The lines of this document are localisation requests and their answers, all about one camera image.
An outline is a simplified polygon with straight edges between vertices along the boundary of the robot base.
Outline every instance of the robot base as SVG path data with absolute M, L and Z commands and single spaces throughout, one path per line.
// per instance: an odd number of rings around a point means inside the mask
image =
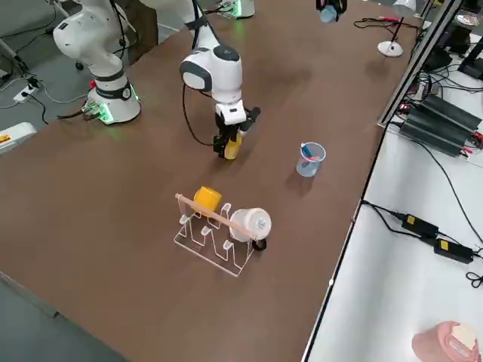
M 135 119 L 141 112 L 141 106 L 134 89 L 131 86 L 131 96 L 127 100 L 110 100 L 104 98 L 93 88 L 88 94 L 86 105 L 97 108 L 99 119 L 104 124 L 122 123 Z

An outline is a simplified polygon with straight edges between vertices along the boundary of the clear plastic cup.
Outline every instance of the clear plastic cup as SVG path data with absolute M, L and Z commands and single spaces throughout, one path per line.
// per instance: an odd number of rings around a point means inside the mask
M 300 144 L 297 172 L 304 177 L 314 177 L 325 159 L 325 149 L 315 142 Z

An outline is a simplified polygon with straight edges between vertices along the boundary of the power adapter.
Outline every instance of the power adapter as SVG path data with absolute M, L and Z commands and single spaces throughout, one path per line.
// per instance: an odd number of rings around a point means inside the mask
M 444 256 L 446 258 L 470 264 L 473 261 L 473 250 L 469 247 L 456 244 L 445 239 L 437 239 L 434 248 L 435 254 Z
M 407 213 L 404 215 L 404 219 L 400 219 L 402 221 L 402 227 L 414 234 L 418 234 L 423 238 L 433 238 L 436 239 L 438 236 L 439 228 L 436 225 L 433 225 L 415 215 L 411 215 Z

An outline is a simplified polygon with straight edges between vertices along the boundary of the white table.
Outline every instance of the white table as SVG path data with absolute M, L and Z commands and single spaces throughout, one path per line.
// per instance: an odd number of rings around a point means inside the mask
M 483 235 L 483 168 L 431 151 Z M 436 163 L 395 134 L 386 134 L 365 199 L 412 213 L 462 244 L 478 246 Z M 483 342 L 483 287 L 471 287 L 469 271 L 483 275 L 483 262 L 464 265 L 435 255 L 421 241 L 391 233 L 369 206 L 361 206 L 309 361 L 418 361 L 413 335 L 441 321 L 471 324 Z

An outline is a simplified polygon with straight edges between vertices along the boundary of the yellow cup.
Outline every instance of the yellow cup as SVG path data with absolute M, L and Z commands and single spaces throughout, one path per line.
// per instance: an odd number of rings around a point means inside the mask
M 195 193 L 195 203 L 206 207 L 209 211 L 216 212 L 217 206 L 220 203 L 221 194 L 210 189 L 209 187 L 202 186 Z

